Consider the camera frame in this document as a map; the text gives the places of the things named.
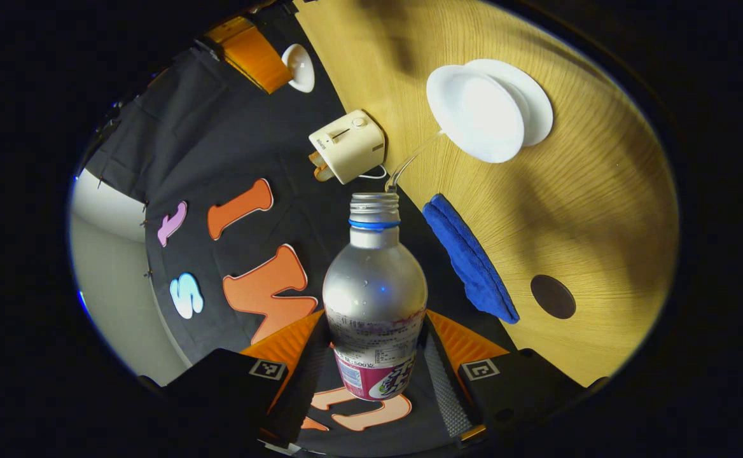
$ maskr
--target bottle label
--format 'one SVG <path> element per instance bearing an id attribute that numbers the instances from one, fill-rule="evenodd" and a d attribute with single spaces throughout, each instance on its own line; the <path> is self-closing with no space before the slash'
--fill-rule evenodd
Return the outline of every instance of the bottle label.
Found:
<path id="1" fill-rule="evenodd" d="M 349 392 L 387 399 L 408 385 L 425 310 L 395 321 L 363 321 L 327 310 L 340 377 Z"/>

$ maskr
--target wood grain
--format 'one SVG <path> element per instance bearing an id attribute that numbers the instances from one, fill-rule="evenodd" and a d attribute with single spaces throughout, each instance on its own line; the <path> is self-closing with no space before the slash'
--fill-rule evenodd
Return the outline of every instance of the wood grain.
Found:
<path id="1" fill-rule="evenodd" d="M 516 304 L 521 319 L 505 328 L 519 348 L 582 385 L 616 371 L 656 321 L 679 240 L 669 166 L 634 103 L 578 52 L 485 3 L 296 5 L 346 111 L 367 110 L 388 135 L 389 170 L 439 130 L 425 95 L 436 67 L 497 59 L 538 81 L 555 113 L 546 140 L 486 164 L 441 137 L 401 188 L 420 207 L 441 192 L 467 221 Z M 571 318 L 537 304 L 539 274 L 569 288 Z"/>

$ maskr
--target orange letter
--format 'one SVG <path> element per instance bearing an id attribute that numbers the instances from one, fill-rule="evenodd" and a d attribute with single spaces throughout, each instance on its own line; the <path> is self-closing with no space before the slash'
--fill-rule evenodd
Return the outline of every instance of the orange letter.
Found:
<path id="1" fill-rule="evenodd" d="M 318 307 L 318 299 L 278 298 L 287 289 L 301 291 L 307 287 L 307 273 L 293 247 L 278 247 L 275 258 L 244 275 L 223 279 L 224 296 L 230 307 L 247 313 L 264 315 L 264 321 L 250 340 L 254 344 L 275 331 L 310 315 Z"/>
<path id="2" fill-rule="evenodd" d="M 301 424 L 301 429 L 318 429 L 319 431 L 328 431 L 326 426 L 312 420 L 310 417 L 305 417 L 304 422 Z"/>
<path id="3" fill-rule="evenodd" d="M 330 389 L 330 391 L 322 391 L 316 393 L 312 397 L 311 405 L 320 410 L 328 410 L 329 406 L 337 403 L 345 403 L 348 400 L 352 400 L 355 397 L 344 388 Z M 363 431 L 369 426 L 377 426 L 377 424 L 390 423 L 392 421 L 400 420 L 406 417 L 412 411 L 412 402 L 402 394 L 395 398 L 381 401 L 383 405 L 379 409 L 371 412 L 363 412 L 357 415 L 339 415 L 334 414 L 331 419 L 336 421 L 337 424 L 351 429 L 353 431 Z"/>
<path id="4" fill-rule="evenodd" d="M 266 179 L 257 180 L 253 183 L 253 187 L 244 194 L 221 207 L 214 205 L 208 209 L 208 232 L 213 240 L 218 240 L 225 227 L 254 211 L 269 211 L 272 204 L 273 197 L 272 191 L 270 191 L 270 183 Z"/>

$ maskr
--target white wall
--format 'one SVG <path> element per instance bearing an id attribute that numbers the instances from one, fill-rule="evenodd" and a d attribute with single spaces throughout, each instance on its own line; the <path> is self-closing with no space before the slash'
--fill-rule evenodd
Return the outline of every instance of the white wall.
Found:
<path id="1" fill-rule="evenodd" d="M 96 180 L 84 171 L 75 186 L 70 237 L 78 287 L 118 356 L 136 375 L 164 386 L 191 363 L 167 331 L 150 279 L 142 276 L 148 271 L 142 204 L 107 185 L 97 189 Z"/>

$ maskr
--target brown circle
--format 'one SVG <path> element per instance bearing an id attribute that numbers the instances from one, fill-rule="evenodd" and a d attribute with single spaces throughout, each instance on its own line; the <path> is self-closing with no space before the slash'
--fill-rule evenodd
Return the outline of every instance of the brown circle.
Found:
<path id="1" fill-rule="evenodd" d="M 529 289 L 546 313 L 559 319 L 575 315 L 575 298 L 557 279 L 549 275 L 535 275 L 529 282 Z"/>

